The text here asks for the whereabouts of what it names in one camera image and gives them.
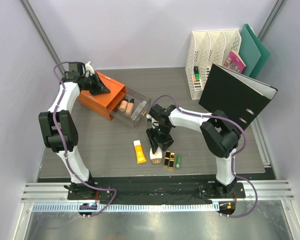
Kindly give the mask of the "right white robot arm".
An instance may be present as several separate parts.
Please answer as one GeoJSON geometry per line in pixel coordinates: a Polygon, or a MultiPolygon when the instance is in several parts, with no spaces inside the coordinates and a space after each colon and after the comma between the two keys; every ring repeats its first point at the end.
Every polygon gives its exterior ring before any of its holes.
{"type": "Polygon", "coordinates": [[[223,111],[202,113],[175,105],[163,108],[155,104],[146,118],[152,123],[146,130],[152,154],[159,148],[165,152],[174,143],[170,134],[173,128],[183,127],[202,133],[209,151],[216,159],[216,193],[223,198],[233,193],[237,178],[232,158],[235,156],[241,131],[236,123],[229,122],[223,111]]]}

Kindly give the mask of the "cream oval compact bottle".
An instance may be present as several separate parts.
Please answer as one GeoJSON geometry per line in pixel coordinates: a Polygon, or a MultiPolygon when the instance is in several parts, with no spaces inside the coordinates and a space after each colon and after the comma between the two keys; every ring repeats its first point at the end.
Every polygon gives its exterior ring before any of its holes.
{"type": "Polygon", "coordinates": [[[149,150],[149,158],[153,165],[158,165],[162,162],[163,159],[163,151],[160,147],[157,148],[155,153],[153,153],[153,148],[149,150]]]}

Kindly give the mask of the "beige foundation bottle clear cap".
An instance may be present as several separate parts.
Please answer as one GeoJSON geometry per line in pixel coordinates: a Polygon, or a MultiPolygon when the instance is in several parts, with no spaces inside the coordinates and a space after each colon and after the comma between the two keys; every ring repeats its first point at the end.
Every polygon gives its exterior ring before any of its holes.
{"type": "Polygon", "coordinates": [[[121,113],[123,113],[123,112],[126,111],[127,106],[128,106],[128,99],[127,99],[127,98],[124,98],[124,99],[121,101],[118,110],[119,110],[121,113]]]}

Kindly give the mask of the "clear acrylic drawer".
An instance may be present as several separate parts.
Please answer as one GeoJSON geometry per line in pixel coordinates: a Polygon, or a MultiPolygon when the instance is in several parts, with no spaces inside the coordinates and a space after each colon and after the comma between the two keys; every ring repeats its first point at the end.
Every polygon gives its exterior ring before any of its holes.
{"type": "Polygon", "coordinates": [[[111,117],[114,117],[115,119],[121,120],[122,122],[125,122],[133,127],[136,127],[136,125],[138,124],[138,122],[141,120],[142,117],[146,116],[146,113],[151,105],[151,99],[142,95],[141,93],[134,91],[128,87],[124,87],[118,94],[118,96],[113,100],[112,102],[114,104],[114,106],[109,106],[108,107],[108,111],[109,111],[109,115],[111,117]],[[132,121],[131,116],[125,116],[125,112],[120,112],[119,111],[119,106],[121,101],[127,98],[128,102],[130,101],[130,99],[134,98],[134,110],[136,109],[136,107],[143,101],[145,100],[147,102],[147,104],[144,106],[144,108],[142,109],[142,111],[140,112],[140,114],[138,115],[138,117],[135,119],[135,121],[132,121]]]}

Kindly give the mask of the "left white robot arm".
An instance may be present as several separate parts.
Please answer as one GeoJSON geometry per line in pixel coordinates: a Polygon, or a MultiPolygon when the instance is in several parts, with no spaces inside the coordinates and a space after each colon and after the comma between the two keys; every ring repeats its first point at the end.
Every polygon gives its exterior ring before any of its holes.
{"type": "Polygon", "coordinates": [[[96,71],[88,71],[74,78],[59,79],[59,92],[46,111],[38,116],[45,146],[56,153],[66,166],[72,185],[80,185],[79,194],[90,200],[99,187],[83,163],[78,149],[79,134],[71,112],[81,91],[97,93],[102,83],[96,71]]]}

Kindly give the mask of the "orange white tube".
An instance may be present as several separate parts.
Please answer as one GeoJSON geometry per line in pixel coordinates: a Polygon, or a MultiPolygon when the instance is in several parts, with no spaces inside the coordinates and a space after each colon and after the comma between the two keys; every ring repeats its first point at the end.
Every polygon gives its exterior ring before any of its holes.
{"type": "Polygon", "coordinates": [[[140,140],[135,140],[133,142],[133,146],[134,146],[134,150],[135,150],[137,164],[145,163],[147,161],[147,159],[146,159],[146,156],[144,154],[141,141],[140,140]]]}

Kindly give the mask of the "clear liquid bottle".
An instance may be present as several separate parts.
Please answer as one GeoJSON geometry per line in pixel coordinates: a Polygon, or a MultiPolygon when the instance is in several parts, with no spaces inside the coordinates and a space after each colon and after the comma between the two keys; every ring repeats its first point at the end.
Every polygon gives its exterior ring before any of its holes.
{"type": "Polygon", "coordinates": [[[141,113],[141,111],[143,110],[143,108],[145,107],[145,105],[147,104],[147,102],[145,100],[143,100],[134,110],[134,112],[131,115],[131,120],[135,121],[136,118],[138,117],[138,115],[141,113]]]}

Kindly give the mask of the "beige foundation bottle black cap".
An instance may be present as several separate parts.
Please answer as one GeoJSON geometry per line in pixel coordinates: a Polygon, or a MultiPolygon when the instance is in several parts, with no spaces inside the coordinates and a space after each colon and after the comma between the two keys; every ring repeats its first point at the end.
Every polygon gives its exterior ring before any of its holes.
{"type": "Polygon", "coordinates": [[[132,115],[134,110],[134,102],[135,102],[134,98],[131,98],[130,101],[128,102],[124,112],[125,116],[130,117],[132,115]]]}

